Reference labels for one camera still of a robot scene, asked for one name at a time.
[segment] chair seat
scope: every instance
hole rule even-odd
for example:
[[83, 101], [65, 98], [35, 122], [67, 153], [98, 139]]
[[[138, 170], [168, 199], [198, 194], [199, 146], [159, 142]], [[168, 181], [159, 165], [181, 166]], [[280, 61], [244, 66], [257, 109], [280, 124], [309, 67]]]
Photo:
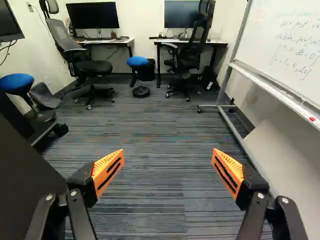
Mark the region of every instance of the chair seat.
[[[186, 61], [184, 59], [181, 59], [180, 62], [181, 62], [182, 67], [187, 70], [196, 69], [199, 67], [199, 62], [197, 62], [197, 61]], [[169, 66], [171, 68], [174, 68], [175, 61], [174, 61], [174, 59], [165, 60], [164, 65]]]
[[144, 56], [132, 56], [126, 62], [130, 67], [142, 67], [150, 64]]
[[75, 63], [75, 67], [80, 71], [101, 74], [109, 74], [113, 69], [112, 64], [106, 60], [79, 61]]
[[0, 89], [13, 95], [26, 94], [31, 89], [35, 79], [25, 73], [14, 73], [0, 78]]

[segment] trash can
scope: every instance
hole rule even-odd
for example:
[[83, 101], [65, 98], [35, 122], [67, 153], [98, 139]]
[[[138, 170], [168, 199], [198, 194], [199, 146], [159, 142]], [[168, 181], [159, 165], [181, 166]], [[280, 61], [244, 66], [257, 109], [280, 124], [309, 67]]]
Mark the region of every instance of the trash can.
[[149, 64], [141, 67], [141, 70], [138, 71], [138, 79], [142, 82], [150, 82], [155, 80], [155, 64], [156, 61], [152, 58], [148, 58]]

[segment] whiteboard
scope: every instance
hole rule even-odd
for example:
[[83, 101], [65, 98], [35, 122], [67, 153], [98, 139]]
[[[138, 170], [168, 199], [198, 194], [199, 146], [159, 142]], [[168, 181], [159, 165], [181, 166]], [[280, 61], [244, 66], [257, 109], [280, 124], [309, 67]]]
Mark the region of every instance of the whiteboard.
[[320, 0], [253, 0], [235, 59], [320, 108]]

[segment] black mesh office chair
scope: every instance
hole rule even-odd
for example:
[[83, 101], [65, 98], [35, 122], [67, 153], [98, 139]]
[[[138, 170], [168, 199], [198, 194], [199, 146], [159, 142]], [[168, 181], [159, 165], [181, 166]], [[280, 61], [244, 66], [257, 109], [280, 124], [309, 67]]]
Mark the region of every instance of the black mesh office chair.
[[172, 59], [165, 60], [164, 64], [170, 67], [178, 78], [174, 83], [168, 85], [166, 98], [176, 92], [183, 92], [185, 100], [190, 101], [187, 90], [187, 80], [191, 77], [189, 70], [199, 69], [201, 52], [207, 41], [209, 29], [214, 16], [215, 2], [213, 0], [201, 0], [199, 3], [199, 13], [194, 23], [192, 35], [189, 42], [179, 51], [178, 46], [172, 43], [162, 43], [168, 48]]
[[93, 78], [110, 74], [113, 69], [112, 64], [106, 60], [91, 60], [88, 50], [70, 37], [64, 23], [61, 20], [50, 18], [49, 14], [57, 14], [59, 12], [56, 0], [40, 0], [39, 3], [48, 28], [54, 38], [55, 45], [68, 63], [70, 75], [78, 77], [77, 87], [69, 92], [89, 86], [88, 92], [81, 93], [79, 96], [73, 96], [74, 101], [77, 102], [79, 97], [87, 96], [85, 104], [87, 110], [92, 109], [91, 103], [97, 95], [110, 98], [114, 103], [116, 99], [112, 97], [112, 93], [115, 90], [112, 87], [98, 89], [93, 82]]

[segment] monitor screen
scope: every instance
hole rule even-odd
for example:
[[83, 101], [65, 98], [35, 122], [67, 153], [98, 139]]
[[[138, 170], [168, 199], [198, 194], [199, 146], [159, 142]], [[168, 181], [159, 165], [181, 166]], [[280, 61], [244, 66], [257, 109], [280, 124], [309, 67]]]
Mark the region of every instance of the monitor screen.
[[24, 35], [6, 0], [0, 0], [0, 42], [23, 39]]
[[70, 20], [75, 29], [118, 29], [115, 2], [67, 3]]
[[170, 29], [193, 28], [200, 1], [164, 1], [164, 27]]

